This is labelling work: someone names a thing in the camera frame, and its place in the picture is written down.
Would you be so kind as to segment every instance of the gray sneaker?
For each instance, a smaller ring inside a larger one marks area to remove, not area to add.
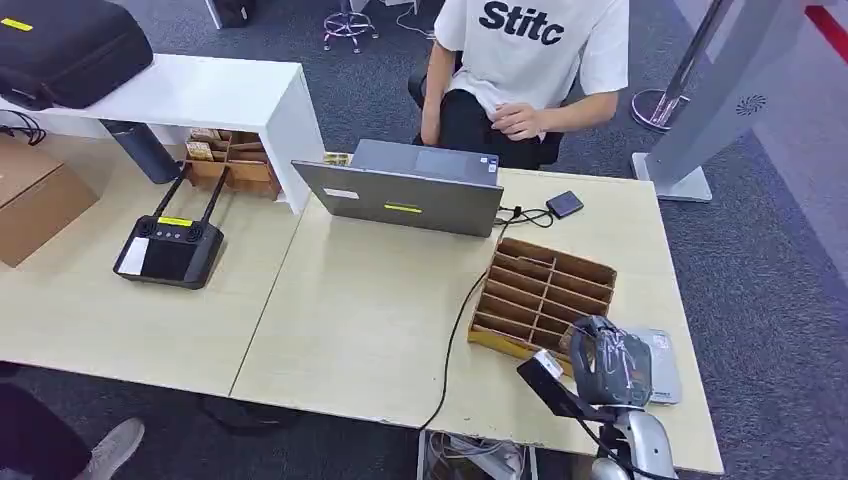
[[[144,436],[144,424],[130,418],[113,428],[91,451],[91,461],[76,480],[109,480],[130,459]]]

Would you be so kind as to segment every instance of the chair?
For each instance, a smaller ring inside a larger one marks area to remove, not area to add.
[[[456,52],[456,64],[454,65],[454,71],[459,70],[461,66],[462,52]],[[427,65],[425,64],[412,72],[407,82],[409,94],[412,96],[412,99],[415,100],[418,108],[424,108],[426,86]],[[536,158],[539,159],[539,163],[541,165],[551,165],[556,163],[557,158],[559,157],[559,143],[562,141],[562,137],[563,134],[561,132],[548,132],[545,134],[545,139],[539,145],[536,154]]]
[[[324,19],[324,50],[330,50],[330,37],[346,37],[353,41],[353,53],[361,53],[356,37],[368,31],[371,38],[379,38],[380,34],[368,15],[353,11],[350,0],[339,0],[339,4],[341,10]]]

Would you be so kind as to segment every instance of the white shelf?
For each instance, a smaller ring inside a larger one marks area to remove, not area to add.
[[[25,111],[0,99],[0,109]],[[292,160],[320,161],[324,144],[299,63],[156,54],[153,64],[86,109],[61,115],[258,133],[295,212],[309,189]]]

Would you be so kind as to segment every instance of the wooden compartment organizer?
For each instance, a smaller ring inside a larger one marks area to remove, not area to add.
[[[615,277],[605,265],[504,238],[486,274],[468,341],[521,359],[548,349],[571,376],[571,323],[607,314]]]
[[[212,161],[191,158],[186,154],[185,162],[191,166],[187,178],[192,185],[212,189],[218,182],[224,166],[229,167],[225,185],[239,192],[250,192],[269,198],[277,198],[281,191],[280,182],[274,174],[259,135],[248,132],[218,130],[220,140],[197,140],[208,143],[212,150]]]

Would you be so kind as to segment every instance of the red stripe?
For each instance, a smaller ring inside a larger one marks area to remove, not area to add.
[[[830,43],[836,53],[848,63],[848,33],[839,22],[821,5],[810,5],[806,10],[807,17],[812,20],[825,40]]]

